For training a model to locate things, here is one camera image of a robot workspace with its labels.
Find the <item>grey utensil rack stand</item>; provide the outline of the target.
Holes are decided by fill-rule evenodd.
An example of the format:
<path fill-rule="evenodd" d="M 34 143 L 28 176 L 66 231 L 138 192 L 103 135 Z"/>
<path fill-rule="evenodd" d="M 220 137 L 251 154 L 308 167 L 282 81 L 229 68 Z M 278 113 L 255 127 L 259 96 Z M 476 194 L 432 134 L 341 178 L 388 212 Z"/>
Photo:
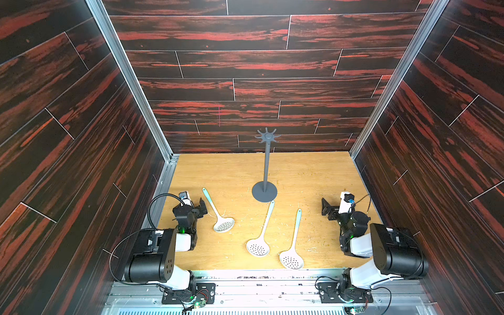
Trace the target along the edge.
<path fill-rule="evenodd" d="M 268 203 L 273 201 L 277 195 L 277 187 L 269 182 L 269 161 L 270 161 L 270 148 L 271 143 L 277 143 L 277 138 L 280 135 L 276 134 L 276 129 L 269 131 L 265 128 L 265 132 L 257 131 L 259 134 L 255 136 L 256 139 L 260 139 L 260 143 L 265 143 L 265 163 L 264 163 L 264 177 L 262 182 L 256 183 L 252 188 L 253 197 L 262 203 Z"/>

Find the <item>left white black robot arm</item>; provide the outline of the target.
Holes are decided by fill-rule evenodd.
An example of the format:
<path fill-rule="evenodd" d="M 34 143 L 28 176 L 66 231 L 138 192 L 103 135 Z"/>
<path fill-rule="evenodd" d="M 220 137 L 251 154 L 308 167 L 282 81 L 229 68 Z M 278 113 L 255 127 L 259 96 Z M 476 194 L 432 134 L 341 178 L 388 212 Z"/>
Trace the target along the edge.
<path fill-rule="evenodd" d="M 173 209 L 176 228 L 144 230 L 138 233 L 126 262 L 124 278 L 131 284 L 160 284 L 167 292 L 195 294 L 194 275 L 175 263 L 177 252 L 195 249 L 198 219 L 207 215 L 203 200 L 196 206 L 187 193 L 179 196 L 182 203 Z"/>

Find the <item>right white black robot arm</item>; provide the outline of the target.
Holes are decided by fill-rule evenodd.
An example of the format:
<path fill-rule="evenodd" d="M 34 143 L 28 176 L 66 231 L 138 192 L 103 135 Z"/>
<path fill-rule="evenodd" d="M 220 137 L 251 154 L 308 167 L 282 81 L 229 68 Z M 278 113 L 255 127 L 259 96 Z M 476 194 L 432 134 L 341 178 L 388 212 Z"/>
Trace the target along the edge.
<path fill-rule="evenodd" d="M 388 228 L 371 223 L 370 217 L 355 210 L 357 202 L 347 192 L 338 206 L 322 199 L 322 215 L 337 221 L 340 249 L 346 256 L 370 259 L 356 268 L 347 268 L 336 280 L 316 281 L 322 303 L 371 303 L 371 292 L 393 280 L 423 278 L 429 263 L 407 228 Z"/>

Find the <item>aluminium front rail frame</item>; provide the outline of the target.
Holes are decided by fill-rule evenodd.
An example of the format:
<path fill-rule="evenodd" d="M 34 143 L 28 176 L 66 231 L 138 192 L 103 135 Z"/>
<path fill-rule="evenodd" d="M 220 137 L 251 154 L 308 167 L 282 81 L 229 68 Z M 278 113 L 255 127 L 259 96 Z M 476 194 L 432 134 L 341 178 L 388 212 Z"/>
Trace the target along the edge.
<path fill-rule="evenodd" d="M 114 284 L 102 314 L 440 314 L 417 280 L 394 280 L 371 292 L 366 304 L 322 303 L 316 281 L 341 269 L 201 270 L 196 283 L 215 283 L 214 304 L 163 305 L 157 286 Z"/>

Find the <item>left aluminium corner post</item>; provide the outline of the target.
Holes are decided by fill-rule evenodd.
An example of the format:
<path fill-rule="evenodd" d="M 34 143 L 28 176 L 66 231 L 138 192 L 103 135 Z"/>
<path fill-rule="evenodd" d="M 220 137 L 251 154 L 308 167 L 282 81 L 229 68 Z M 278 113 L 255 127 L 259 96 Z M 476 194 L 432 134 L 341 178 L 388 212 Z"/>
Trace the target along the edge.
<path fill-rule="evenodd" d="M 100 0 L 86 0 L 85 2 L 164 158 L 165 163 L 155 190 L 155 195 L 167 193 L 175 174 L 179 155 L 173 152 L 161 130 L 103 2 Z"/>

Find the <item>aluminium corner post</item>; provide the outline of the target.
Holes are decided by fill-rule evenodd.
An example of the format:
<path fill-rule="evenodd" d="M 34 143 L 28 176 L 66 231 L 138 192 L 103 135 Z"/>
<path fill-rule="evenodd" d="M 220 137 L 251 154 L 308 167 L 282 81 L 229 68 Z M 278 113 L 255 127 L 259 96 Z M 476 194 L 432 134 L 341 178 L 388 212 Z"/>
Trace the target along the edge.
<path fill-rule="evenodd" d="M 379 97 L 374 111 L 371 113 L 371 116 L 364 126 L 362 132 L 360 133 L 353 147 L 350 149 L 350 157 L 353 161 L 356 161 L 359 152 L 366 143 L 367 138 L 371 135 L 371 132 L 373 131 L 375 125 L 378 123 L 379 118 L 385 111 L 388 103 L 391 101 L 396 90 L 398 89 L 409 68 L 419 54 L 422 46 L 425 44 L 430 33 L 433 31 L 433 28 L 444 12 L 447 4 L 449 4 L 448 0 L 436 0 L 432 2 L 429 9 L 427 10 L 409 46 L 405 50 L 404 56 L 398 63 L 398 66 L 393 72 L 382 95 Z"/>
<path fill-rule="evenodd" d="M 100 0 L 86 0 L 85 2 L 164 158 L 165 163 L 155 190 L 155 195 L 167 193 L 175 174 L 179 155 L 173 152 L 161 130 L 103 2 Z"/>

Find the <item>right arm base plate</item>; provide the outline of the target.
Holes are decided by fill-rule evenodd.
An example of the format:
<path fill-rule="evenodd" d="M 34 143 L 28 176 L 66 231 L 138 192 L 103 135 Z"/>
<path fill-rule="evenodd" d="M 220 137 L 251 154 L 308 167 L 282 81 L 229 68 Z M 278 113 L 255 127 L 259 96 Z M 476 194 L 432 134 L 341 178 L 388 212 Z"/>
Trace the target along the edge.
<path fill-rule="evenodd" d="M 316 284 L 322 303 L 372 303 L 374 298 L 370 290 L 354 287 L 349 284 L 341 285 L 339 282 L 321 282 Z"/>

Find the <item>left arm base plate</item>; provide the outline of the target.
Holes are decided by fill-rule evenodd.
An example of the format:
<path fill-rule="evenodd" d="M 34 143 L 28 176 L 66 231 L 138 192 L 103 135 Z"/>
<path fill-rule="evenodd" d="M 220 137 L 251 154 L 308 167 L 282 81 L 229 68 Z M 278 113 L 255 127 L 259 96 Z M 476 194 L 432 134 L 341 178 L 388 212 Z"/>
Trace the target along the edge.
<path fill-rule="evenodd" d="M 195 283 L 190 284 L 186 290 L 164 290 L 161 304 L 163 305 L 196 305 L 205 307 L 215 302 L 216 284 L 215 283 Z"/>

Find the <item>right aluminium corner post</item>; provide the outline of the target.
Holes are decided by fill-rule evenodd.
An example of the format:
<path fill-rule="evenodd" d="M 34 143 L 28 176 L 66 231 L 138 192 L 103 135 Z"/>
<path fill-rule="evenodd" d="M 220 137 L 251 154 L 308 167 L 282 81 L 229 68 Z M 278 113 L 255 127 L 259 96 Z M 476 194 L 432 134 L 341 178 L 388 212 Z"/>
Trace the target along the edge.
<path fill-rule="evenodd" d="M 379 118 L 385 111 L 388 103 L 391 101 L 396 90 L 398 89 L 409 68 L 419 54 L 422 46 L 425 44 L 430 33 L 433 31 L 433 28 L 444 12 L 447 4 L 449 4 L 448 0 L 436 0 L 432 2 L 429 9 L 427 10 L 409 46 L 405 50 L 404 56 L 398 63 L 398 66 L 393 72 L 382 95 L 379 97 L 374 111 L 371 113 L 371 116 L 364 126 L 362 132 L 360 133 L 353 147 L 350 149 L 350 157 L 353 161 L 356 161 L 359 152 L 366 143 L 367 138 L 371 135 L 371 132 L 373 131 L 375 125 L 378 123 Z"/>

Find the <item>white teal skimmer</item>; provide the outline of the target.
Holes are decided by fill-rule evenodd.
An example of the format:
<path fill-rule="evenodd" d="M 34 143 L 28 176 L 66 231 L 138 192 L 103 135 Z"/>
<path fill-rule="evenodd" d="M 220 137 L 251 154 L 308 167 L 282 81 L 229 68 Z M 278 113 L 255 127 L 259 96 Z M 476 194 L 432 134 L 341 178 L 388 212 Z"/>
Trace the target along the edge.
<path fill-rule="evenodd" d="M 298 209 L 295 219 L 295 228 L 291 247 L 287 251 L 281 252 L 279 256 L 282 266 L 286 269 L 300 270 L 304 267 L 303 258 L 296 252 L 296 243 L 299 233 L 299 227 L 301 224 L 301 219 L 302 219 L 302 209 Z"/>
<path fill-rule="evenodd" d="M 266 215 L 265 223 L 262 227 L 260 236 L 256 239 L 249 240 L 246 243 L 246 248 L 248 252 L 255 257 L 265 257 L 270 253 L 270 247 L 265 241 L 265 234 L 269 224 L 269 220 L 274 210 L 274 206 L 275 201 L 273 200 L 269 204 L 268 213 Z"/>
<path fill-rule="evenodd" d="M 235 225 L 235 220 L 232 217 L 227 217 L 224 218 L 222 217 L 219 212 L 217 211 L 215 204 L 213 203 L 211 196 L 209 195 L 208 191 L 206 188 L 202 188 L 203 195 L 207 198 L 207 201 L 209 202 L 211 208 L 213 209 L 215 216 L 217 218 L 217 222 L 214 224 L 213 229 L 215 232 L 218 233 L 225 233 L 230 231 L 234 225 Z"/>

